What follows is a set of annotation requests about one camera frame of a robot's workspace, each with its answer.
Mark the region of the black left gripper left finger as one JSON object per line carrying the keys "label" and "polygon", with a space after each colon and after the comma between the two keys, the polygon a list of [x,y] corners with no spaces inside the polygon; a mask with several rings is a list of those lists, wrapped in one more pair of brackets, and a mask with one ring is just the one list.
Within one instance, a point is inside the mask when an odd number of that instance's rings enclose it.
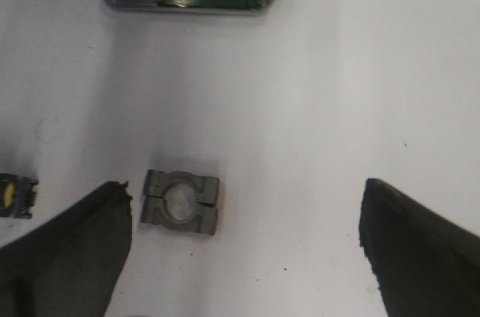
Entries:
{"label": "black left gripper left finger", "polygon": [[127,184],[108,181],[1,248],[2,316],[104,316],[132,242]]}

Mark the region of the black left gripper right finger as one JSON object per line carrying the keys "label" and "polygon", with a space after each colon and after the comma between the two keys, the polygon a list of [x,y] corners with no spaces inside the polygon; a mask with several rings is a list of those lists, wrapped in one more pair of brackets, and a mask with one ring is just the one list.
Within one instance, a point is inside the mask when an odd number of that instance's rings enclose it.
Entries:
{"label": "black left gripper right finger", "polygon": [[365,183],[359,244],[388,316],[478,316],[479,237],[378,178]]}

